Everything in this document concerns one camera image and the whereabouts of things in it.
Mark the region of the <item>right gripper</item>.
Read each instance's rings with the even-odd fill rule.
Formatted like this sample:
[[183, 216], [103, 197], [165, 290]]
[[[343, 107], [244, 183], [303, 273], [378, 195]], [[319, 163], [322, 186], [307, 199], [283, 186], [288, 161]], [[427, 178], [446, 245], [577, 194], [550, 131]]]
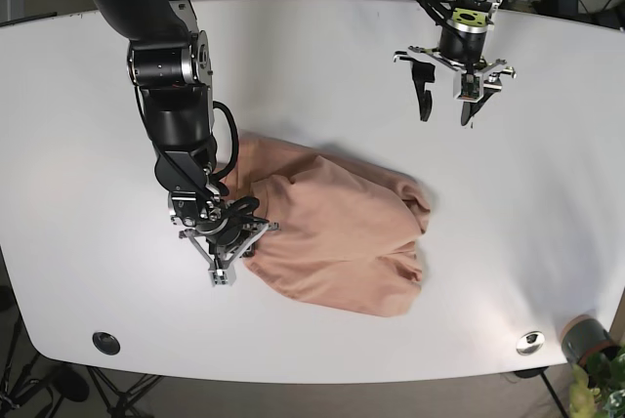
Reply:
[[213, 287], [232, 286], [235, 272], [229, 263], [253, 257], [260, 239], [280, 229], [277, 222], [257, 222], [256, 197], [232, 199], [221, 182], [205, 186], [176, 182], [168, 204], [172, 223], [181, 228], [180, 239], [207, 262]]

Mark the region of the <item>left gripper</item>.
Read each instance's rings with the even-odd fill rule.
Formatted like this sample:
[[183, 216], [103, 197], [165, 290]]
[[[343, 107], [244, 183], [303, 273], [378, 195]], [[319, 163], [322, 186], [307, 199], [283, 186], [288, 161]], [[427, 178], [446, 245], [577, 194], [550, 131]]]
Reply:
[[482, 58], [486, 34], [491, 25], [490, 8], [490, 3], [452, 3], [449, 8], [441, 3], [429, 3], [428, 15], [441, 28], [437, 46], [395, 51], [395, 63], [410, 63], [422, 122], [427, 122], [432, 112], [433, 97], [427, 85], [435, 83], [436, 67], [432, 63], [418, 61], [416, 55], [426, 55], [455, 70], [463, 69], [455, 75], [455, 99], [462, 103], [462, 126], [468, 125], [483, 106], [502, 91], [502, 76], [517, 77], [516, 70], [506, 61], [486, 63]]

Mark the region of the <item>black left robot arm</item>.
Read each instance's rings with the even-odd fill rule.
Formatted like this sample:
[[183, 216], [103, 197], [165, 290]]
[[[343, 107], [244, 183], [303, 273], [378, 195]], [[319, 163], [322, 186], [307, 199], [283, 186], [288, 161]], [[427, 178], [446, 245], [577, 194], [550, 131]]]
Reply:
[[440, 27], [434, 48], [410, 46], [397, 51], [396, 62], [410, 64], [420, 120], [429, 120], [434, 100], [428, 89], [436, 81], [436, 66], [454, 73], [453, 98], [462, 103], [461, 124], [466, 126], [483, 106], [503, 89], [502, 78], [516, 78], [505, 60], [488, 61], [483, 55], [487, 34], [505, 0], [419, 0], [421, 8]]

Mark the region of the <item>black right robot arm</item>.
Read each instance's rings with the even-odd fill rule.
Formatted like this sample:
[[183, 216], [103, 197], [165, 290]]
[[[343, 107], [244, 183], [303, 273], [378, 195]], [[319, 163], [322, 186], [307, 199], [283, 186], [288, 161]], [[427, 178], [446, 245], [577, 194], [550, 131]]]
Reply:
[[276, 226], [256, 216], [258, 198], [234, 199], [225, 184], [240, 150], [229, 108], [213, 99], [208, 37], [189, 0], [93, 0], [128, 42], [127, 69], [155, 178], [168, 192], [173, 225], [209, 265], [215, 286]]

